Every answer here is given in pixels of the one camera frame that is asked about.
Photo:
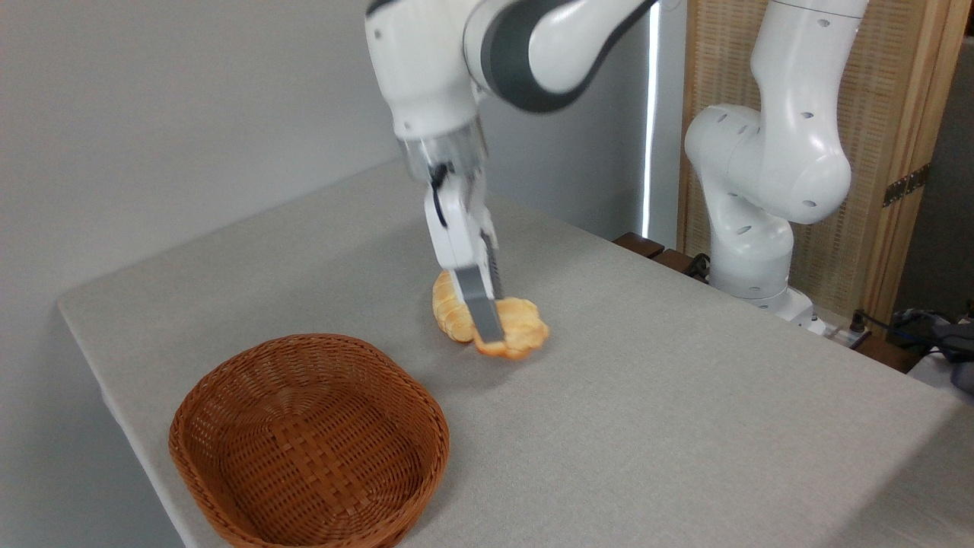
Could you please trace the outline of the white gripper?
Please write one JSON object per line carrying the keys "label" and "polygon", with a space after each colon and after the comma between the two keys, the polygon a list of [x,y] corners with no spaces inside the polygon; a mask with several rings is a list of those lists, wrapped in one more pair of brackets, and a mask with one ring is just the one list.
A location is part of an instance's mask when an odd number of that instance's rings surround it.
{"label": "white gripper", "polygon": [[496,230],[486,205],[483,172],[456,173],[451,164],[429,169],[425,218],[441,268],[453,273],[477,336],[484,343],[505,339],[496,301],[504,298]]}

